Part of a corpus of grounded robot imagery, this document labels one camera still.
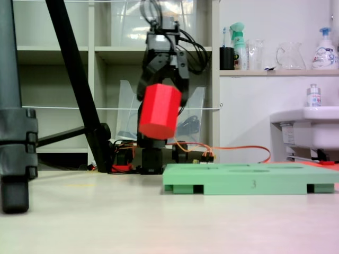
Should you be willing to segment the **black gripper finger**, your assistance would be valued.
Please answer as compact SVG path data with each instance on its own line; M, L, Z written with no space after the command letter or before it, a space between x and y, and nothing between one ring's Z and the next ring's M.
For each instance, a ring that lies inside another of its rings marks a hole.
M189 69L186 53L176 52L177 68L175 71L174 85L181 92L181 106L185 106L189 98Z
M141 78L137 86L137 99L143 101L146 88L150 85L161 83L171 72L170 55L160 53L151 62L143 67Z

